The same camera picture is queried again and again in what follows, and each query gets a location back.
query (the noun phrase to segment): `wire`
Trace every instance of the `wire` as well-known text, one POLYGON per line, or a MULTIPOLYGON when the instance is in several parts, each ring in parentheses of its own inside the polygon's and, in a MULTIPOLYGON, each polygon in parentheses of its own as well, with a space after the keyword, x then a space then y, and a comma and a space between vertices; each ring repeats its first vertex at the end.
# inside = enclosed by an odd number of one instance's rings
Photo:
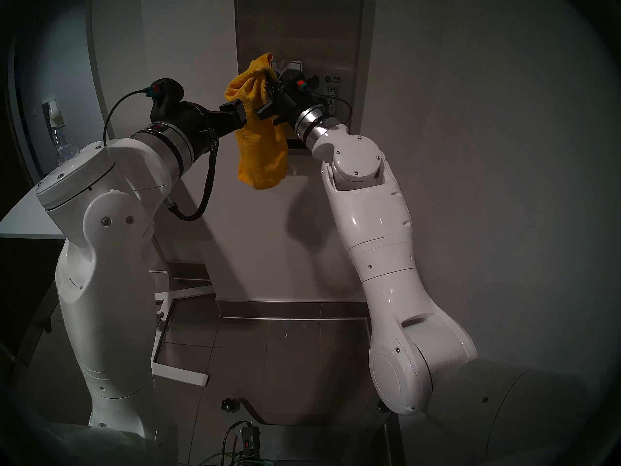
POLYGON ((256 464, 263 464, 264 466, 274 466, 273 463, 268 463, 267 461, 263 461, 261 459, 246 459, 246 458, 240 458, 238 460, 235 461, 235 463, 241 463, 241 462, 245 462, 245 463, 256 463, 256 464))
MULTIPOLYGON (((221 455, 222 455, 222 453, 221 453, 221 452, 217 452, 217 453, 215 453, 215 454, 212 454, 211 456, 206 457, 204 460, 202 460, 200 463, 198 463, 198 466, 210 466, 210 465, 206 465, 205 463, 206 463, 207 461, 209 461, 210 459, 213 459, 213 458, 215 458, 216 456, 221 456, 221 455)), ((230 454, 230 453, 224 453, 224 455, 225 455, 225 456, 231 456, 231 457, 233 456, 233 455, 232 455, 232 454, 230 454)))
POLYGON ((104 123, 104 147, 107 147, 107 146, 108 146, 108 144, 106 143, 106 131, 107 131, 107 129, 108 129, 108 123, 110 123, 110 117, 112 116, 112 113, 114 112, 114 110, 116 109, 116 107, 118 107, 118 106, 119 106, 119 104, 120 104, 123 100, 125 100, 125 98, 127 98, 128 96, 131 96, 131 95, 136 95, 136 94, 139 94, 139 93, 146 93, 146 92, 147 92, 147 90, 148 90, 148 89, 142 89, 142 90, 135 90, 135 91, 129 92, 129 93, 128 93, 128 94, 126 94, 125 96, 122 96, 122 97, 119 99, 119 101, 118 101, 118 102, 116 102, 116 103, 114 104, 114 106, 113 106, 113 107, 112 107, 112 109, 110 110, 110 113, 108 113, 108 116, 106 117, 106 122, 104 123))
POLYGON ((207 129, 206 131, 208 131, 211 135, 211 146, 209 148, 209 169, 207 170, 207 178, 205 179, 205 188, 203 189, 203 198, 201 199, 201 204, 198 205, 196 212, 194 212, 192 215, 186 216, 181 213, 179 207, 175 202, 172 202, 170 204, 166 203, 168 210, 170 210, 179 220, 183 220, 184 222, 193 222, 201 218, 201 216, 205 213, 207 203, 209 203, 209 197, 211 196, 211 190, 214 187, 215 159, 218 156, 218 146, 220 144, 220 139, 214 130, 207 129))
POLYGON ((331 98, 332 100, 342 101, 343 103, 345 103, 347 105, 347 108, 349 108, 349 115, 347 116, 347 120, 345 120, 345 125, 348 124, 349 120, 351 119, 351 113, 353 111, 348 101, 343 100, 342 98, 338 98, 336 96, 324 95, 323 93, 318 93, 316 91, 311 91, 311 93, 313 95, 323 96, 324 98, 331 98))
POLYGON ((237 421, 236 423, 231 424, 231 426, 227 429, 226 434, 224 435, 224 440, 222 441, 222 461, 220 466, 224 466, 224 455, 226 454, 224 452, 224 450, 226 449, 227 446, 227 438, 229 437, 229 433, 233 430, 234 427, 239 426, 240 424, 246 424, 247 426, 252 426, 252 423, 249 423, 248 421, 237 421))

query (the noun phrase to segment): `cable connector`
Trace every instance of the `cable connector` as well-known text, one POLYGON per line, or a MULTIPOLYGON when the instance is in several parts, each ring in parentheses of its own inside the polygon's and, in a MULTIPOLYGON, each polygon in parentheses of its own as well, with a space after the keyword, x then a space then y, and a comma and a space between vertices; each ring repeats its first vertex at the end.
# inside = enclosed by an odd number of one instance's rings
POLYGON ((149 98, 160 98, 164 96, 164 89, 158 84, 146 87, 144 92, 149 98))

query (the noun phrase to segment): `yellow towel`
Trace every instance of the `yellow towel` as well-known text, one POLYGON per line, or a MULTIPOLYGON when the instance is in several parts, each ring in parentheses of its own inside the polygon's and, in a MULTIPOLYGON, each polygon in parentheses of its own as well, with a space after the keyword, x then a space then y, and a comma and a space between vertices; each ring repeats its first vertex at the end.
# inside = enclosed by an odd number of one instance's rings
POLYGON ((244 104, 248 123, 235 131, 239 146, 237 178, 256 189, 278 185, 287 171, 287 140, 282 125, 275 127, 270 119, 261 121, 255 113, 270 99, 265 73, 276 79, 271 61, 271 53, 252 60, 248 69, 234 78, 224 93, 227 100, 239 98, 244 104))

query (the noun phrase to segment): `metal panel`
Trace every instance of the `metal panel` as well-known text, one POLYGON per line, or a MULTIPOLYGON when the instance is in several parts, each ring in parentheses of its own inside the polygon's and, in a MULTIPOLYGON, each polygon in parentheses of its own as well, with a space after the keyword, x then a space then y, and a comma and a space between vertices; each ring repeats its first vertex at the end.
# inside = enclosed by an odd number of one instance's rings
MULTIPOLYGON (((301 61, 306 76, 321 77, 320 88, 337 88, 353 100, 362 0, 236 0, 237 61, 244 71, 252 60, 272 53, 276 61, 301 61)), ((344 121, 347 107, 337 102, 344 121)))

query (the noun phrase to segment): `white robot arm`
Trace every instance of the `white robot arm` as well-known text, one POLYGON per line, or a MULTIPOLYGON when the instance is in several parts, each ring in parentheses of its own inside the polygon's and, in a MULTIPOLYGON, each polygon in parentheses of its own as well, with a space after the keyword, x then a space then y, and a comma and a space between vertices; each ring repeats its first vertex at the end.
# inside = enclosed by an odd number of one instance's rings
MULTIPOLYGON (((245 113, 239 100, 219 112, 181 101, 181 85, 169 79, 143 91, 154 101, 151 125, 109 146, 105 138, 86 146, 39 183, 37 197, 66 236, 56 286, 91 393, 90 426, 138 434, 157 446, 147 451, 151 464, 176 464, 176 430, 153 387, 155 291, 143 251, 156 209, 209 152, 205 197, 194 216, 202 215, 218 139, 241 128, 245 113)), ((170 206, 181 219, 193 219, 170 206)))
POLYGON ((300 71, 271 83, 260 118, 278 116, 322 161, 321 173, 343 246, 362 282, 371 316, 369 368, 386 406, 400 415, 425 411, 433 384, 476 349, 464 329, 421 284, 412 246, 412 219, 399 185, 375 142, 349 135, 325 113, 300 71))

